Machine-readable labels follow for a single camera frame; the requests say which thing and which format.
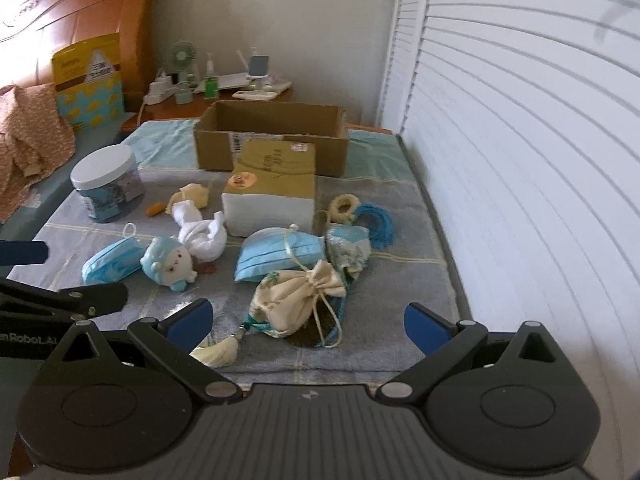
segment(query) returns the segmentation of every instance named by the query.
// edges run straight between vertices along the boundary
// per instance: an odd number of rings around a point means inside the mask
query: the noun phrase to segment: face mask
[[[240,249],[236,265],[236,282],[260,282],[274,270],[297,269],[287,256],[281,227],[269,227],[249,236]],[[291,232],[289,244],[293,255],[307,267],[324,260],[324,239],[307,233]]]
[[[126,234],[127,228],[133,232]],[[124,238],[105,247],[99,253],[88,259],[82,266],[82,279],[85,285],[119,282],[131,273],[140,269],[140,258],[145,254],[145,248],[134,238],[136,226],[127,224],[122,230]]]

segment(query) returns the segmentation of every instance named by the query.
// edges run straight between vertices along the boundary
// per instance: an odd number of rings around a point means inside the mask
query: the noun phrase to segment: mattress
[[[142,205],[123,219],[94,224],[79,198],[71,194],[40,230],[36,239],[50,246],[49,261],[41,266],[16,267],[10,277],[44,288],[81,284],[81,267],[102,248],[118,240],[126,222],[137,227],[144,242],[157,235],[176,235],[166,214],[148,218],[145,209],[167,202],[180,187],[200,183],[210,189],[204,218],[222,208],[220,194],[228,173],[196,168],[192,130],[195,121],[143,124],[125,142],[139,161],[146,187]],[[353,285],[344,311],[344,340],[335,349],[295,348],[284,340],[260,333],[247,335],[239,358],[224,373],[240,384],[255,382],[379,384],[419,361],[421,352],[404,335],[404,307],[419,301],[450,320],[458,319],[447,264],[416,180],[394,136],[350,132],[346,172],[342,178],[318,177],[318,206],[346,192],[364,203],[388,210],[395,222],[396,241],[373,251],[369,267]],[[116,314],[96,319],[103,330],[126,327],[143,316],[159,319],[178,304],[207,298],[214,305],[212,336],[221,340],[247,314],[255,283],[234,283],[242,238],[229,237],[213,274],[200,275],[184,293],[158,286],[141,271],[124,280],[129,303]]]

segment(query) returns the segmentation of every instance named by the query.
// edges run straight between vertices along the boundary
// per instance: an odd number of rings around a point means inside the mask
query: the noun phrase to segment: white sock
[[[213,220],[188,222],[178,233],[178,241],[187,247],[191,256],[201,262],[219,258],[226,246],[225,216],[218,211]]]
[[[175,222],[180,227],[187,222],[200,222],[202,220],[202,215],[194,205],[193,200],[176,202],[174,208],[171,209],[171,216],[174,217]]]

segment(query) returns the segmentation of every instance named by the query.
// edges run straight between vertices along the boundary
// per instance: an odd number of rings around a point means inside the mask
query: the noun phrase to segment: cloth pouch
[[[274,270],[298,269],[287,256],[285,228],[261,229],[249,236],[240,249],[236,264],[236,282],[260,282]],[[299,231],[289,235],[289,245],[294,256],[305,267],[313,267],[324,260],[324,238]]]
[[[262,332],[272,337],[295,333],[312,314],[320,331],[318,303],[324,303],[339,326],[326,296],[344,298],[346,295],[344,283],[329,262],[318,261],[310,270],[274,270],[255,289],[249,316],[257,324],[268,323],[269,328]]]
[[[329,261],[338,272],[345,272],[354,280],[369,263],[371,243],[366,227],[329,224],[326,246]]]
[[[126,235],[128,227],[133,227],[133,233]],[[99,253],[89,258],[82,266],[82,280],[85,285],[99,283],[115,283],[142,268],[140,258],[145,254],[145,248],[134,238],[136,227],[125,225],[122,235],[124,238],[105,247]]]

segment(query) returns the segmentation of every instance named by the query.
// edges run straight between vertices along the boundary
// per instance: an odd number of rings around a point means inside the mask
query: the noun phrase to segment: plush toy
[[[225,216],[222,211],[213,220],[203,220],[193,200],[176,202],[172,216],[180,226],[178,241],[199,262],[212,262],[222,256],[226,246]]]
[[[144,273],[174,292],[182,292],[198,273],[187,248],[174,238],[156,237],[140,260]]]
[[[202,184],[187,184],[181,187],[180,191],[171,195],[164,212],[171,215],[174,210],[174,204],[183,200],[193,200],[198,209],[203,209],[209,205],[209,189]]]

